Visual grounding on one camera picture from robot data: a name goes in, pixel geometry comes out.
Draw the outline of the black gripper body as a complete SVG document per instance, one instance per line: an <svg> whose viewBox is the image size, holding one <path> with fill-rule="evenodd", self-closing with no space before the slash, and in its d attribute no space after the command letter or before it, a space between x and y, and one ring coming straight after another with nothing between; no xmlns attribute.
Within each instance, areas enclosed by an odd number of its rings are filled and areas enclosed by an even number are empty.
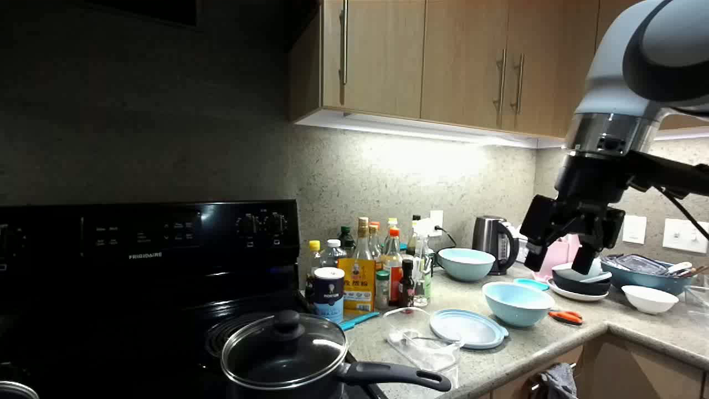
<svg viewBox="0 0 709 399"><path fill-rule="evenodd" d="M609 223L622 219L622 211L613 211L625 186L619 176L613 158L570 154L561 179L558 194L537 194L523 216L520 232L528 237L525 266L539 271L548 247L570 232L580 242L572 267L587 275L597 254L612 243Z"/></svg>

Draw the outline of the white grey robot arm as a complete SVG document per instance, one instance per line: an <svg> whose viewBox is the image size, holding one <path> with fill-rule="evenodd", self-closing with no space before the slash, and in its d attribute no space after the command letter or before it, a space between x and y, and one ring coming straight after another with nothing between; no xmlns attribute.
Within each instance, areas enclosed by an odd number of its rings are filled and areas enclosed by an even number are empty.
<svg viewBox="0 0 709 399"><path fill-rule="evenodd" d="M704 163L648 152L668 112L709 114L706 0L639 0L609 24L575 111L557 198L537 194L523 219L528 267L539 271L548 247L575 232L572 267L587 273L616 243L625 216L616 201L628 189L659 189L672 201L709 192Z"/></svg>

